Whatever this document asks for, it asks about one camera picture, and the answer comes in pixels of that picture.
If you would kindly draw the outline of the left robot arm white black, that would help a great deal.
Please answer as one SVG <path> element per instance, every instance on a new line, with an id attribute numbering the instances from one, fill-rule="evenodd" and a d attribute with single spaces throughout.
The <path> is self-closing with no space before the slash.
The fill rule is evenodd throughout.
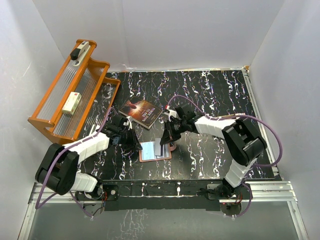
<path id="1" fill-rule="evenodd" d="M 97 200 L 103 195 L 101 181 L 90 173 L 82 173 L 78 165 L 112 146 L 135 151 L 142 149 L 130 117 L 116 114 L 103 127 L 98 125 L 89 136 L 64 145 L 51 144 L 35 180 L 61 196 L 77 191 Z"/>

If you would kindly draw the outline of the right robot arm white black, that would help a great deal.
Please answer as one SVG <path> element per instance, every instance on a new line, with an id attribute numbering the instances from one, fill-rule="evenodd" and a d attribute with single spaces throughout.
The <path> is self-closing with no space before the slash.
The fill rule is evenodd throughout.
<path id="1" fill-rule="evenodd" d="M 209 193 L 230 199 L 239 195 L 248 171 L 267 148 L 265 139 L 253 124 L 259 119 L 243 113 L 217 117 L 197 114 L 188 104 L 175 109 L 166 105 L 164 112 L 168 119 L 164 123 L 161 145 L 179 140 L 185 132 L 211 135 L 225 141 L 232 162 L 221 184 Z"/>

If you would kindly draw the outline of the dark paperback book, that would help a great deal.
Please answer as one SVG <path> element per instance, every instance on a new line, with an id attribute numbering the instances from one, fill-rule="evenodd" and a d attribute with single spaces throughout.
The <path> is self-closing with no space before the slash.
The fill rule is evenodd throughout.
<path id="1" fill-rule="evenodd" d="M 162 109 L 142 98 L 132 96 L 119 109 L 119 113 L 132 117 L 134 122 L 149 130 L 161 115 Z"/>

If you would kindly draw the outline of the orange wooden shelf rack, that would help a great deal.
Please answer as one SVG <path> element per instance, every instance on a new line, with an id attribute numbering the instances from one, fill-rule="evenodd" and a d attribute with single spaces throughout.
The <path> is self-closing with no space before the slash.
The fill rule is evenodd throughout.
<path id="1" fill-rule="evenodd" d="M 121 81 L 108 78 L 110 64 L 92 58 L 93 40 L 78 39 L 28 122 L 49 141 L 69 144 L 76 141 L 91 112 L 102 85 L 111 87 L 111 107 Z"/>

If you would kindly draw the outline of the small white green box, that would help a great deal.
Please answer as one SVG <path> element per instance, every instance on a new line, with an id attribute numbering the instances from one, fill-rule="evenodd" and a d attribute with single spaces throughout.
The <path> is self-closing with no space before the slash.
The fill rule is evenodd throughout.
<path id="1" fill-rule="evenodd" d="M 73 115 L 81 101 L 82 95 L 79 92 L 71 92 L 62 108 L 62 113 Z"/>

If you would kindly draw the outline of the beige oval tray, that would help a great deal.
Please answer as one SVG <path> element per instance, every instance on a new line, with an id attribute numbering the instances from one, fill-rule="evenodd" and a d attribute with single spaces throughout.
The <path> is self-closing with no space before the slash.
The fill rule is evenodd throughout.
<path id="1" fill-rule="evenodd" d="M 245 113 L 235 113 L 235 114 L 231 114 L 231 115 L 226 115 L 225 118 L 240 118 L 240 117 L 243 117 L 245 116 L 246 114 Z"/>

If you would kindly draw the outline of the black white stapler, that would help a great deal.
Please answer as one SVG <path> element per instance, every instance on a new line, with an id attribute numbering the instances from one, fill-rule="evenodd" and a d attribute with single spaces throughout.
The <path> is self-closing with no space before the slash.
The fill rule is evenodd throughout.
<path id="1" fill-rule="evenodd" d="M 74 67 L 77 67 L 82 63 L 90 47 L 90 43 L 85 40 L 70 53 L 70 59 Z"/>

